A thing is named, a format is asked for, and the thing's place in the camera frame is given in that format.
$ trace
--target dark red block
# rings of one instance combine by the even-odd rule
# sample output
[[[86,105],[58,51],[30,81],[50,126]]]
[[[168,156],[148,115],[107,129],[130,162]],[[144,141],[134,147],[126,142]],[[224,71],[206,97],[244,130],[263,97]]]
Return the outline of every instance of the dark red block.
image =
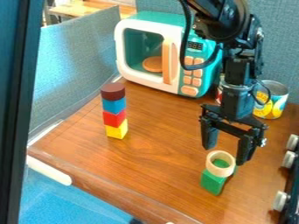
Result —
[[[122,112],[118,113],[117,115],[107,111],[103,111],[104,124],[109,125],[111,127],[118,128],[122,124],[125,118],[126,118],[125,109],[122,110]]]
[[[101,87],[101,97],[108,101],[118,101],[125,96],[125,86],[119,82],[108,83]]]

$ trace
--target red block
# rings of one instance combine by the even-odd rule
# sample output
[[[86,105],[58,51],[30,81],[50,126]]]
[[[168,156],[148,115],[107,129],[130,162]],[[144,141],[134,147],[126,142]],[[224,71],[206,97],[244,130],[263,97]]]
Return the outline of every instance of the red block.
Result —
[[[122,110],[122,112],[118,113],[117,115],[104,110],[103,118],[104,118],[105,125],[118,128],[126,118],[126,110],[125,109]]]

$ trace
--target yellow block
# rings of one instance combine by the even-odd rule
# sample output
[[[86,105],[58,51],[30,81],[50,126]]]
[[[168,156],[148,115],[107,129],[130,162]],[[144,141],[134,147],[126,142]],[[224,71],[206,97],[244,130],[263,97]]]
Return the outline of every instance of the yellow block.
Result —
[[[123,139],[128,132],[128,120],[125,119],[118,128],[105,125],[105,129],[108,137]]]

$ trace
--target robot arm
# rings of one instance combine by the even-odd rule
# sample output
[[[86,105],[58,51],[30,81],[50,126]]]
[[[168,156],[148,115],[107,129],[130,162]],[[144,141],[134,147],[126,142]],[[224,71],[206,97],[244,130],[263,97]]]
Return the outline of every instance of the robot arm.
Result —
[[[243,165],[252,158],[257,146],[265,145],[264,132],[268,128],[252,115],[254,103],[263,104],[255,98],[257,77],[263,67],[261,53],[264,35],[261,22],[255,15],[249,13],[246,0],[179,0],[179,2],[186,18],[180,53],[182,67],[185,70],[208,67],[216,59],[221,45],[225,54],[223,62],[226,77],[221,106],[202,105],[203,114],[200,117],[202,144],[207,150],[215,147],[220,130],[238,137],[240,140],[236,163]],[[190,7],[196,11],[194,24],[191,22]],[[216,47],[204,63],[187,66],[184,64],[184,53],[191,28],[199,37],[215,41]],[[250,126],[250,129],[240,129],[231,123],[245,124]]]

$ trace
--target wooden table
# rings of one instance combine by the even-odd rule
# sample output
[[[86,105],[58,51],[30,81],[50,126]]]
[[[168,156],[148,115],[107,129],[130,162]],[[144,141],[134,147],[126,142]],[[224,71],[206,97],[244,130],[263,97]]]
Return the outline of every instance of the wooden table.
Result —
[[[216,197],[198,184],[209,151],[201,146],[198,116],[204,98],[193,100],[124,81],[129,133],[106,137],[100,96],[35,143],[29,153],[69,173],[84,191],[148,223],[277,223],[271,211],[288,172],[281,169],[285,144],[299,127],[299,106],[289,104],[270,126],[268,145],[241,166]],[[216,149],[236,154],[237,139],[225,133]]]
[[[78,3],[66,3],[49,9],[48,13],[67,18],[79,18],[96,11],[102,11],[113,6],[116,3],[89,3],[89,2],[78,2]],[[128,18],[136,14],[136,8],[120,5],[121,18]]]

